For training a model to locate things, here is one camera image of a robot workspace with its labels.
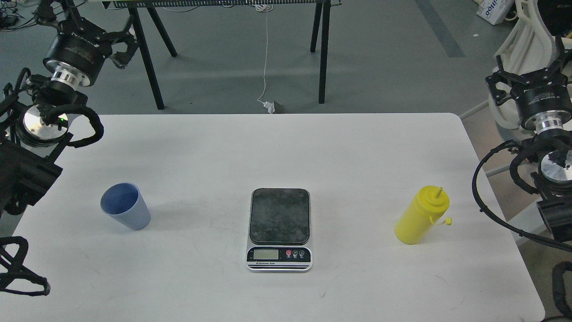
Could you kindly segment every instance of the blue cup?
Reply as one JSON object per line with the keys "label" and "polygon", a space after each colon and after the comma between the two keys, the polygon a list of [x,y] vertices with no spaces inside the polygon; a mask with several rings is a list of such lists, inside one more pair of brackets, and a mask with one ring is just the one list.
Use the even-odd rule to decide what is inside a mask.
{"label": "blue cup", "polygon": [[129,182],[107,189],[100,205],[104,213],[133,230],[141,230],[151,221],[151,213],[139,188]]}

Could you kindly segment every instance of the table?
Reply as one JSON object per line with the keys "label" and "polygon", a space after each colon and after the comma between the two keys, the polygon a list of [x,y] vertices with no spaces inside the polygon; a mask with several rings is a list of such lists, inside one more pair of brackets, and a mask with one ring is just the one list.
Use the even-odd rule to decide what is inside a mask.
{"label": "table", "polygon": [[[161,18],[157,14],[155,7],[170,7],[170,6],[221,6],[221,5],[285,5],[294,3],[315,3],[316,10],[314,12],[314,22],[312,28],[312,39],[310,43],[310,52],[316,52],[316,43],[318,38],[318,30],[320,28],[320,16],[322,16],[322,29],[321,29],[321,47],[320,47],[320,81],[318,88],[318,103],[325,103],[325,79],[326,70],[328,66],[328,40],[329,40],[329,16],[330,9],[332,7],[331,0],[124,0],[124,1],[113,1],[113,4],[117,8],[127,8],[129,10],[129,21],[128,25],[133,25],[133,30],[135,36],[139,41],[139,50],[141,52],[141,58],[145,65],[145,71],[149,79],[149,84],[151,86],[151,91],[153,92],[153,98],[155,99],[155,104],[157,109],[164,109],[165,104],[163,103],[163,98],[161,95],[161,90],[157,82],[157,76],[155,75],[155,69],[153,67],[153,62],[151,60],[151,55],[149,54],[149,48],[147,46],[147,40],[145,39],[145,33],[141,25],[141,20],[139,18],[139,13],[137,8],[144,7],[147,8],[159,35],[163,39],[165,46],[167,47],[171,57],[177,57],[177,50],[173,46],[165,26],[163,25]],[[104,7],[107,8],[110,1],[103,0]]]}
{"label": "table", "polygon": [[[0,294],[11,321],[539,321],[544,309],[510,232],[481,214],[478,164],[453,114],[115,115],[104,138],[23,215],[25,265],[52,292]],[[72,124],[76,139],[88,126]],[[103,192],[137,184],[141,231],[104,215]],[[405,245],[393,226],[422,186],[443,186],[452,226]],[[486,177],[479,188],[501,213]],[[250,198],[310,193],[313,266],[245,265]]]}

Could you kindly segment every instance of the floor stripe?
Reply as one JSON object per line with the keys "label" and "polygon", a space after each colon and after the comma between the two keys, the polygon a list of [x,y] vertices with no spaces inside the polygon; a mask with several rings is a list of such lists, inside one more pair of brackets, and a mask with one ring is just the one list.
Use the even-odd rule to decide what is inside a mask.
{"label": "floor stripe", "polygon": [[441,46],[447,53],[449,57],[465,57],[465,54],[459,47],[459,44],[455,41],[455,38],[443,22],[441,17],[433,8],[433,5],[429,0],[415,0],[417,7],[421,10],[421,13],[425,17],[425,20],[431,26],[433,33],[437,36],[437,39],[441,43]]}

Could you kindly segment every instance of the digital kitchen scale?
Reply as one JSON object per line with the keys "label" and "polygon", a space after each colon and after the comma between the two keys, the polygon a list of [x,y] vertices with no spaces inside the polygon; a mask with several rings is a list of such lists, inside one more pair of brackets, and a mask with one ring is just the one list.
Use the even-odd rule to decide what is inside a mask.
{"label": "digital kitchen scale", "polygon": [[255,271],[299,272],[312,266],[310,194],[304,189],[260,188],[252,193],[247,266]]}

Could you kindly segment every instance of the yellow squeeze bottle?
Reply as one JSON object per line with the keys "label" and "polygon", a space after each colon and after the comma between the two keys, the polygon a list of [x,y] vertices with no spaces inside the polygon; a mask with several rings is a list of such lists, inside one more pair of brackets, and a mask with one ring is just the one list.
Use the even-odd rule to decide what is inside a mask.
{"label": "yellow squeeze bottle", "polygon": [[[449,196],[442,187],[421,188],[395,225],[395,235],[405,244],[416,244],[449,208]],[[451,225],[451,218],[443,222]]]}

